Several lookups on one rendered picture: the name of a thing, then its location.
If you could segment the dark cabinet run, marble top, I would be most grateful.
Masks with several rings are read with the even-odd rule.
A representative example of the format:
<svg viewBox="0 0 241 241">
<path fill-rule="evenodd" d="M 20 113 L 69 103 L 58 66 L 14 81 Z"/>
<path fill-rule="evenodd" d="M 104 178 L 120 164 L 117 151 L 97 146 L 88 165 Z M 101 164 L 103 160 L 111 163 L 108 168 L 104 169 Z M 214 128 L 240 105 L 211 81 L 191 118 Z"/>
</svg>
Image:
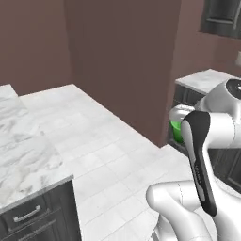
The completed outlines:
<svg viewBox="0 0 241 241">
<path fill-rule="evenodd" d="M 82 241 L 72 181 L 40 196 L 51 213 L 12 233 L 0 231 L 0 241 Z"/>
</svg>

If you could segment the dark cabinet run under counter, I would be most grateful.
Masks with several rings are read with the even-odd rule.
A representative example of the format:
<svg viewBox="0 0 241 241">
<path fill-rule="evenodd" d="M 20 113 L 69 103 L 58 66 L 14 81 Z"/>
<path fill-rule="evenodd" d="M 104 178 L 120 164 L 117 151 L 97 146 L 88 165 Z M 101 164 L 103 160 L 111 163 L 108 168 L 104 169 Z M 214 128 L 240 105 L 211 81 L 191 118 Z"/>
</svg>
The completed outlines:
<svg viewBox="0 0 241 241">
<path fill-rule="evenodd" d="M 195 105 L 203 97 L 203 93 L 176 84 L 172 106 Z M 208 153 L 215 176 L 241 194 L 241 149 L 211 149 Z"/>
</svg>

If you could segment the green and white round container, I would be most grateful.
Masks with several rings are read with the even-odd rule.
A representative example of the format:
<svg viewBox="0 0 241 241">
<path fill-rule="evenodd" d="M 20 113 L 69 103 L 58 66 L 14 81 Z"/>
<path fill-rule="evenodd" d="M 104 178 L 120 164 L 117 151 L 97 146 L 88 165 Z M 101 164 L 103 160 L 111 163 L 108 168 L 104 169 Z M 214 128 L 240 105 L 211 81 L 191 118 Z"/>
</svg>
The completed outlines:
<svg viewBox="0 0 241 241">
<path fill-rule="evenodd" d="M 172 128 L 173 137 L 176 142 L 183 143 L 183 138 L 181 135 L 181 122 L 186 115 L 194 110 L 195 108 L 193 106 L 185 104 L 178 104 L 170 110 L 169 122 Z"/>
</svg>

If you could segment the dark drawer front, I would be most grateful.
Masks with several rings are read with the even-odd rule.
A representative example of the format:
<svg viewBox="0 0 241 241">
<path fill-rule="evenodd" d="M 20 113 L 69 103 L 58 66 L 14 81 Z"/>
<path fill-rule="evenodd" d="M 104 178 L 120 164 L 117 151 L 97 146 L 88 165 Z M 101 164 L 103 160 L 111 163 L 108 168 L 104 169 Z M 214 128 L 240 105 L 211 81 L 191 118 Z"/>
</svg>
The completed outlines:
<svg viewBox="0 0 241 241">
<path fill-rule="evenodd" d="M 41 207 L 41 210 L 35 214 L 34 216 L 15 223 L 13 221 L 14 217 L 21 217 L 24 216 L 25 214 L 33 211 L 35 207 L 39 205 Z M 51 213 L 51 208 L 47 204 L 44 196 L 38 196 L 35 199 L 32 199 L 30 201 L 26 201 L 8 211 L 0 215 L 0 231 L 3 234 L 6 233 L 12 233 L 14 231 L 17 231 L 18 229 L 34 222 L 37 221 L 43 217 L 46 217 Z"/>
</svg>

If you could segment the dark wall cabinet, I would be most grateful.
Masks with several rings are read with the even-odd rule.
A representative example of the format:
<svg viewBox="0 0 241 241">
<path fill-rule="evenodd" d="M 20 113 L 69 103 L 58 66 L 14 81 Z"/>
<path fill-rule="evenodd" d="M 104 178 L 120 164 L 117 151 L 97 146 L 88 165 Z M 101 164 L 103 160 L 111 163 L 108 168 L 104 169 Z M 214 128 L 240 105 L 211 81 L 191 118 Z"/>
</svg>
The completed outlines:
<svg viewBox="0 0 241 241">
<path fill-rule="evenodd" d="M 237 28 L 233 30 L 233 18 L 239 0 L 204 0 L 200 32 L 241 39 L 241 12 Z"/>
</svg>

